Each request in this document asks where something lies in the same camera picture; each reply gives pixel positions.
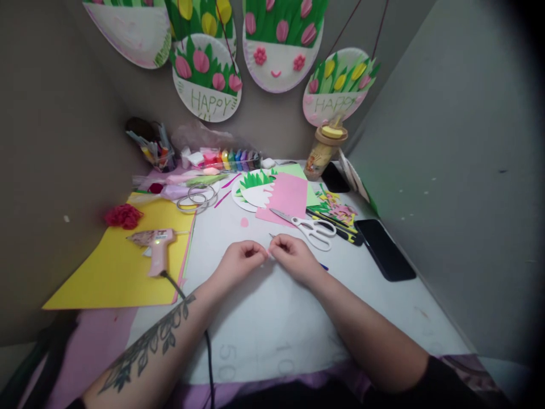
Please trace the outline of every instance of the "scissors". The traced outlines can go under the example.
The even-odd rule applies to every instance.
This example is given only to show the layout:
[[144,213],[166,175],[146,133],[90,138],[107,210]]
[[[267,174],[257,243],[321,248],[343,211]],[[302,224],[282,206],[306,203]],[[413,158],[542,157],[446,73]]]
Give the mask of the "scissors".
[[[288,216],[287,214],[276,209],[270,209],[270,211],[301,230],[308,242],[318,250],[331,250],[331,241],[327,237],[335,237],[335,234],[337,234],[337,228],[331,223],[326,222],[325,220],[299,219],[297,217]],[[321,227],[320,225],[329,226],[331,229]]]

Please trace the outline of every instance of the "tattoo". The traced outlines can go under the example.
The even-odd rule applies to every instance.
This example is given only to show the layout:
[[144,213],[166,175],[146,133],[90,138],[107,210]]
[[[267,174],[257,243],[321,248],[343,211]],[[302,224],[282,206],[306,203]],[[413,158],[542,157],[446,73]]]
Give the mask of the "tattoo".
[[114,388],[121,392],[126,383],[131,382],[132,365],[138,361],[138,376],[148,364],[148,353],[157,352],[159,340],[163,342],[163,355],[170,347],[176,346],[176,337],[172,333],[173,328],[178,328],[181,323],[181,316],[187,320],[189,310],[187,305],[195,301],[195,296],[190,294],[184,301],[174,307],[167,315],[147,330],[134,344],[132,344],[114,363],[110,366],[111,372],[104,383],[99,394]]

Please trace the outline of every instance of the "pink glue gun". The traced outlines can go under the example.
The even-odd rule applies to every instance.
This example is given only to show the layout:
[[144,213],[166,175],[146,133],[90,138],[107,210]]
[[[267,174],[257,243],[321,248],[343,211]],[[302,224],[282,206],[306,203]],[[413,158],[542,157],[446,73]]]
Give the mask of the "pink glue gun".
[[174,229],[146,230],[134,233],[127,237],[128,240],[139,246],[149,246],[152,249],[152,266],[148,277],[156,277],[162,271],[167,271],[167,246],[175,240],[176,234],[188,232],[175,232]]

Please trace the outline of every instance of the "pink paper flower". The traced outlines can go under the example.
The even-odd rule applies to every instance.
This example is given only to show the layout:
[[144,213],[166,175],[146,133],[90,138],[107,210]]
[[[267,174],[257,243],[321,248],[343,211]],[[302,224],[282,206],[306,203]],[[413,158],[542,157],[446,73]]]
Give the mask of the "pink paper flower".
[[201,50],[195,50],[193,53],[193,66],[198,72],[205,73],[210,68],[210,60]]
[[286,38],[288,38],[289,30],[290,28],[286,20],[282,20],[278,23],[278,25],[276,26],[276,39],[279,43],[283,43],[284,41],[286,41]]
[[305,31],[303,31],[303,35],[301,36],[301,44],[306,47],[313,42],[315,38],[316,27],[314,26],[314,23],[310,23],[308,27],[305,28]]
[[253,33],[255,33],[255,16],[252,12],[246,13],[245,23],[246,23],[246,32],[249,35],[252,35]]
[[369,81],[371,81],[371,77],[370,76],[365,76],[362,78],[361,82],[359,83],[359,86],[358,88],[362,89],[363,87],[365,87],[367,84],[369,84]]
[[229,76],[229,87],[235,91],[239,92],[242,88],[242,81],[235,74]]
[[214,74],[214,76],[212,77],[212,85],[218,91],[223,91],[223,88],[225,88],[225,78],[223,77],[222,73]]
[[265,47],[258,47],[254,52],[254,59],[257,65],[263,65],[267,61],[267,52]]
[[299,54],[294,59],[294,70],[301,71],[303,67],[305,66],[305,56],[303,54]]
[[312,0],[303,0],[301,3],[301,18],[308,16],[312,10]]
[[191,68],[182,56],[176,57],[176,71],[184,80],[191,78]]
[[318,79],[312,80],[308,84],[308,92],[311,94],[316,94],[316,91],[318,90]]

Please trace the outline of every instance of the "black phone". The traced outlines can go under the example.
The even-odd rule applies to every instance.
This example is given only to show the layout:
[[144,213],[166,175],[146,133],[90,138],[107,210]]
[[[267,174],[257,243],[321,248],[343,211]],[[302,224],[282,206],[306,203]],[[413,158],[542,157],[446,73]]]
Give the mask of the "black phone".
[[333,193],[346,193],[350,191],[350,186],[346,183],[333,162],[330,162],[322,173],[322,180],[328,187],[328,190]]
[[416,278],[413,268],[378,220],[358,220],[355,225],[385,279],[396,282]]

